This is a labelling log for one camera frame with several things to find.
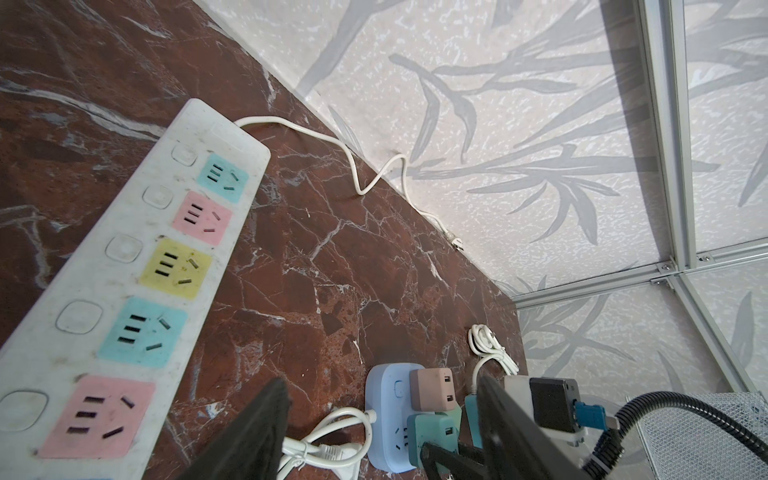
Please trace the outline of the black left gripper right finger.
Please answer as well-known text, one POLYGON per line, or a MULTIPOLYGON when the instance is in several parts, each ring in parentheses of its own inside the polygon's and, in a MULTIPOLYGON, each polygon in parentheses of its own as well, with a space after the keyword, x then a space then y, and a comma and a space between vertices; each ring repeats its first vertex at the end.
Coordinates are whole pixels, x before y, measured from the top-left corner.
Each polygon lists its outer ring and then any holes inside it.
POLYGON ((489 479, 587 479, 493 378, 477 383, 479 428, 489 479))

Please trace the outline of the teal cube charger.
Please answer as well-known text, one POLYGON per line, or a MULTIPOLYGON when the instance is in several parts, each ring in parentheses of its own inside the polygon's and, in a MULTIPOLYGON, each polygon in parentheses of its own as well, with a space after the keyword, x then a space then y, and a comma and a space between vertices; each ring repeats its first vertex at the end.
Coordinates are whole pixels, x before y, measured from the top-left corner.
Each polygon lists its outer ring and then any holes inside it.
POLYGON ((458 424, 447 414, 418 413, 411 415, 407 420, 408 456, 414 467, 423 467, 420 452, 425 443, 432 443, 457 453, 458 440, 458 424))

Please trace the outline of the teal blue power strip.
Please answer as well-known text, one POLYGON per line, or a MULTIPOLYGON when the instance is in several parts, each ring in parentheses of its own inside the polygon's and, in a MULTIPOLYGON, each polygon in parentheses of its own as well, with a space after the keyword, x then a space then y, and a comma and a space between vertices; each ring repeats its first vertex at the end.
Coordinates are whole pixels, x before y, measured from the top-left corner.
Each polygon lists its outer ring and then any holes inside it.
POLYGON ((481 448, 482 435, 480 433, 479 409, 476 394, 470 394, 465 397, 464 410, 467 415, 472 444, 476 448, 481 448))

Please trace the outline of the white multicolour power strip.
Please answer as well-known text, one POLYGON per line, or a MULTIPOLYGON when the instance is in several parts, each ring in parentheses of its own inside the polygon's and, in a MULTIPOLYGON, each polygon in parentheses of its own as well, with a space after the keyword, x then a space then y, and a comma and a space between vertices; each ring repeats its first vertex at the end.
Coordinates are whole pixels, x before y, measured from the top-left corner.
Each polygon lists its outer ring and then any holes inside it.
POLYGON ((142 477, 269 160, 185 104, 2 347, 3 478, 142 477))

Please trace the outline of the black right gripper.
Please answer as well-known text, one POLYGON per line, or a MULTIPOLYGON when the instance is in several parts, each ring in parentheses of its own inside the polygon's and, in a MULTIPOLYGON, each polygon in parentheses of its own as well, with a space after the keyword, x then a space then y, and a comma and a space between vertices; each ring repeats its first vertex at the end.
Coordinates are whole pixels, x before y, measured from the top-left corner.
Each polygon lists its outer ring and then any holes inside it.
POLYGON ((420 459, 428 479, 441 479, 440 468, 453 479, 488 479, 483 450, 472 445, 459 443, 458 452, 452 452, 426 442, 421 447, 420 459))

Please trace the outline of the pink cube charger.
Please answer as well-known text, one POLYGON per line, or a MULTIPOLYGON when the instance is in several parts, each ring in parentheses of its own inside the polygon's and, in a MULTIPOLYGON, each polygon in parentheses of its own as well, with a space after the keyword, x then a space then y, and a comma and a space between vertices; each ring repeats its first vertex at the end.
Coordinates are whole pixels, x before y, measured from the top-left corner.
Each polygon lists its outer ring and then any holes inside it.
POLYGON ((448 412, 457 406, 454 379, 448 368, 424 368, 409 373, 411 405, 419 412, 448 412))

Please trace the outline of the light blue square socket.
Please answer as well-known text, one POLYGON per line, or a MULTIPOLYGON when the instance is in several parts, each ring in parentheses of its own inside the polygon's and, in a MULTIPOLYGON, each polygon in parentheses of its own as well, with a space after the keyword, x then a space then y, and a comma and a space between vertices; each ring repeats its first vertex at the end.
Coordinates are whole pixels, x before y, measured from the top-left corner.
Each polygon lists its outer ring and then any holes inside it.
POLYGON ((400 474, 414 470, 409 460, 407 420, 412 408, 410 373, 423 369, 416 363, 389 363, 373 367, 365 385, 365 409, 376 413, 372 443, 367 452, 371 465, 400 474))

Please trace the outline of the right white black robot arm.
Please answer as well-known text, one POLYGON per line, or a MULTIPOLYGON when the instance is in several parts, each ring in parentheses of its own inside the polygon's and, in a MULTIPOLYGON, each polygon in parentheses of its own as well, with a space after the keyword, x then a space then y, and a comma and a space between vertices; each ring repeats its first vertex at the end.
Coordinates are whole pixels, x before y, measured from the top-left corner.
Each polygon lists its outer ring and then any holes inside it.
POLYGON ((494 382, 479 389, 481 447, 426 441, 422 468, 430 479, 609 479, 638 431, 657 479, 764 479, 767 407, 745 394, 652 392, 628 401, 618 425, 604 431, 581 462, 569 459, 494 382))

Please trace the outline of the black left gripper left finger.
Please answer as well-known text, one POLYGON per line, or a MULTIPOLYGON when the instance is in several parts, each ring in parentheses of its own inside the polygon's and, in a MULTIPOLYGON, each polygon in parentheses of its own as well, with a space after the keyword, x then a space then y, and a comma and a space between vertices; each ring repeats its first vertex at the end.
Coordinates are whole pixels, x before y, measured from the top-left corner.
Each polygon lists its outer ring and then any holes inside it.
POLYGON ((290 407, 285 381, 272 379, 180 477, 275 479, 290 407))

